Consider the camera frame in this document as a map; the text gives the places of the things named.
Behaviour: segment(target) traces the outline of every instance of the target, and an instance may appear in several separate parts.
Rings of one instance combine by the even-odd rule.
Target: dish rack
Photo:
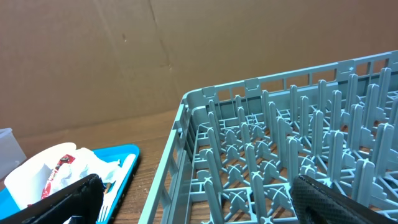
[[[297,223],[299,174],[397,220],[397,108],[398,51],[190,91],[139,223]]]

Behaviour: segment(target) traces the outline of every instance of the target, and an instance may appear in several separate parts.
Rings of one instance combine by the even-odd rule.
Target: wooden table
[[[137,145],[141,150],[141,163],[115,220],[119,224],[137,223],[176,114],[177,110],[173,110],[17,140],[28,158],[63,142],[74,142],[78,149],[98,149],[128,143]]]

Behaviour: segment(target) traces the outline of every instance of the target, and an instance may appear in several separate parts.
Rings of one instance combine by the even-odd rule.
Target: brown cardboard
[[[192,89],[396,50],[397,6],[4,0],[0,127],[30,136],[154,114]]]

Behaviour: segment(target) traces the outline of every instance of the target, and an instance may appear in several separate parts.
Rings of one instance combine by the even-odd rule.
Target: blue tray
[[[125,186],[129,183],[131,180],[131,174],[133,173],[133,169],[135,166],[137,166],[137,160],[139,158],[139,148],[133,144],[126,144],[122,146],[113,146],[113,147],[107,147],[103,149],[95,149],[93,150],[94,154],[102,159],[105,162],[112,162],[112,161],[117,161],[120,159],[121,165],[123,165],[123,162],[125,158],[129,154],[135,154],[136,158],[134,162],[132,163],[132,166],[129,169],[129,172],[127,173],[128,178],[124,178],[121,190],[119,190],[116,200],[112,204],[110,215],[108,215],[107,219],[104,222],[101,223],[107,223],[110,221],[110,219],[114,218],[114,211],[118,209],[121,199],[124,196],[124,191],[127,190],[125,189]],[[12,199],[9,191],[7,188],[4,190],[0,191],[0,220],[11,216],[17,212],[19,212],[19,208],[15,201]]]

